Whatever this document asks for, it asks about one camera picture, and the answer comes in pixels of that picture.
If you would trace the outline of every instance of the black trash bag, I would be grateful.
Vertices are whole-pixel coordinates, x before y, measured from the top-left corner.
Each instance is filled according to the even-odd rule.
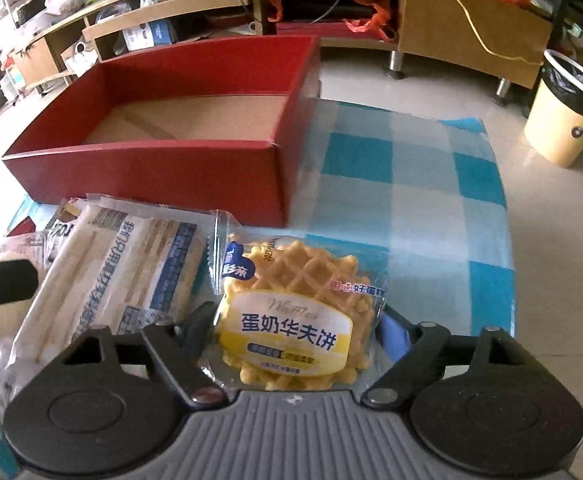
[[[542,80],[562,104],[583,116],[583,67],[553,50],[545,51]]]

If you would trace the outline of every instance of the yellow cable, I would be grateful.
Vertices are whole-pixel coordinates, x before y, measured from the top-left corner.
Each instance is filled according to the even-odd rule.
[[[512,56],[504,56],[503,54],[498,54],[497,52],[494,52],[493,50],[489,49],[489,47],[485,45],[485,42],[480,37],[480,34],[478,33],[478,30],[476,29],[476,25],[474,25],[474,22],[471,19],[471,16],[470,16],[467,8],[464,6],[464,4],[460,0],[456,0],[456,1],[458,2],[459,6],[462,7],[462,10],[465,12],[465,16],[467,17],[467,21],[469,22],[469,25],[471,26],[471,30],[473,30],[474,35],[476,36],[480,45],[482,46],[482,48],[484,48],[484,50],[486,52],[488,52],[492,56],[499,57],[501,59],[506,59],[507,61],[522,61],[523,63],[527,63],[529,65],[534,65],[534,66],[542,65],[542,63],[527,61],[526,59],[524,59],[524,57],[521,57],[521,56],[513,56],[513,57]]]

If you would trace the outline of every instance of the blue heart logo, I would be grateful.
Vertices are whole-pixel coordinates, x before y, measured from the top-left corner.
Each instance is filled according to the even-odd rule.
[[[244,245],[231,242],[225,250],[225,260],[222,266],[223,278],[235,278],[244,282],[255,276],[255,264],[242,256]]]

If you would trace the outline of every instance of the metal cabinet leg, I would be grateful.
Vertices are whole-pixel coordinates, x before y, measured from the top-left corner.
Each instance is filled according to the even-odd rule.
[[[403,59],[405,54],[397,50],[391,51],[391,56],[389,57],[389,68],[385,70],[385,75],[392,79],[404,79],[405,73],[403,72]]]
[[[494,103],[498,106],[506,107],[507,106],[507,94],[509,89],[511,88],[511,81],[508,79],[500,79],[500,83],[498,84],[498,89],[495,91],[494,96]]]

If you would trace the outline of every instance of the yellow and white label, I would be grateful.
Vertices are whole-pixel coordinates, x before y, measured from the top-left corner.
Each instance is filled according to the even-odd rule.
[[[322,376],[345,368],[351,327],[349,316],[306,296],[244,290],[229,304],[220,344],[270,372]]]

